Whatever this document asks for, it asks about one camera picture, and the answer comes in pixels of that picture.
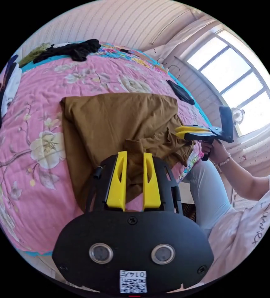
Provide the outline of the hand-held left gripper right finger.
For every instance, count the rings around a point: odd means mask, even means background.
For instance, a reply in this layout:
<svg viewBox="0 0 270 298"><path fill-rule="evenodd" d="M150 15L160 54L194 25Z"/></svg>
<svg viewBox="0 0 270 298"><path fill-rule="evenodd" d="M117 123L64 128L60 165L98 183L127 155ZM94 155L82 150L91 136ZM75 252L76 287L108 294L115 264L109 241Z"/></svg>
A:
<svg viewBox="0 0 270 298"><path fill-rule="evenodd" d="M143 210L158 209L161 205L157 175L151 153L143 154Z"/></svg>

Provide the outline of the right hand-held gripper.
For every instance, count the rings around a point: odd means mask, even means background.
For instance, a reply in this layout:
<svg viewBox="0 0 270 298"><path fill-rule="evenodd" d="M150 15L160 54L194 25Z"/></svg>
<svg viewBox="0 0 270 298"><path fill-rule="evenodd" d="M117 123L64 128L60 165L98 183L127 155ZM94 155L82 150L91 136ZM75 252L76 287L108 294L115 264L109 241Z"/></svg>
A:
<svg viewBox="0 0 270 298"><path fill-rule="evenodd" d="M204 127L198 125L180 126L175 128L175 135L189 141L207 142L212 144L214 140L232 143L233 127Z"/></svg>

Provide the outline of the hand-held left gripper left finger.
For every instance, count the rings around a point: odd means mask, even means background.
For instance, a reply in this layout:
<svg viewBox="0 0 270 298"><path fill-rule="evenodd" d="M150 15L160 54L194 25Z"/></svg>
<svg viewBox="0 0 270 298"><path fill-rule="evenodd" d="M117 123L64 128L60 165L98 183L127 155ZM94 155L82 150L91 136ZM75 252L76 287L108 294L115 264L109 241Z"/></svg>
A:
<svg viewBox="0 0 270 298"><path fill-rule="evenodd" d="M110 181L107 207L125 211L126 206L126 170L127 151L118 152L113 166L113 173Z"/></svg>

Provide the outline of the person's right hand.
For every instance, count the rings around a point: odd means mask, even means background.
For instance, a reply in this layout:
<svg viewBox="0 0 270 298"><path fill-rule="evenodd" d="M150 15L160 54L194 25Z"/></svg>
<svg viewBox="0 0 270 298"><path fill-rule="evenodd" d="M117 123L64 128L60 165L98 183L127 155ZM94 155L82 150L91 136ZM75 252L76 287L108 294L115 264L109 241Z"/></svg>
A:
<svg viewBox="0 0 270 298"><path fill-rule="evenodd" d="M219 140L214 140L211 144L210 158L218 166L223 166L229 162L231 155Z"/></svg>

